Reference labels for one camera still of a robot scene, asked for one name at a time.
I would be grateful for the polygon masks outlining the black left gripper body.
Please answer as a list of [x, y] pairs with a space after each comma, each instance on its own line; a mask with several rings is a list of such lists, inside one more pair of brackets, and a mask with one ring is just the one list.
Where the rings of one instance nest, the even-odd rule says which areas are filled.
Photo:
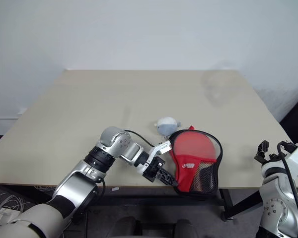
[[154, 182], [155, 179], [162, 178], [164, 176], [164, 164], [165, 161], [163, 159], [158, 156], [154, 157], [147, 169], [143, 172], [142, 176], [150, 182]]

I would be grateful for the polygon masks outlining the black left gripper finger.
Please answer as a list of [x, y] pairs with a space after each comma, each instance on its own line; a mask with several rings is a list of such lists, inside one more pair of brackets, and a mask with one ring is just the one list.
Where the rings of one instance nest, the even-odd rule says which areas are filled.
[[158, 173], [156, 179], [160, 180], [165, 185], [173, 186], [173, 177], [169, 174]]
[[163, 168], [160, 169], [160, 181], [165, 185], [178, 186], [178, 182], [175, 177]]

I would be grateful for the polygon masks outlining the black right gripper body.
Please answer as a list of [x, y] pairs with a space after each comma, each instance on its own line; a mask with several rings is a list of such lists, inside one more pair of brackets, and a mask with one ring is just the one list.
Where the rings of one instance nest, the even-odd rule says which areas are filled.
[[282, 148], [288, 152], [292, 153], [295, 151], [295, 145], [292, 142], [279, 142], [277, 144], [277, 154], [270, 154], [269, 155], [269, 160], [264, 159], [264, 164], [268, 162], [276, 162], [279, 160], [282, 160], [286, 157], [286, 154], [282, 152]]

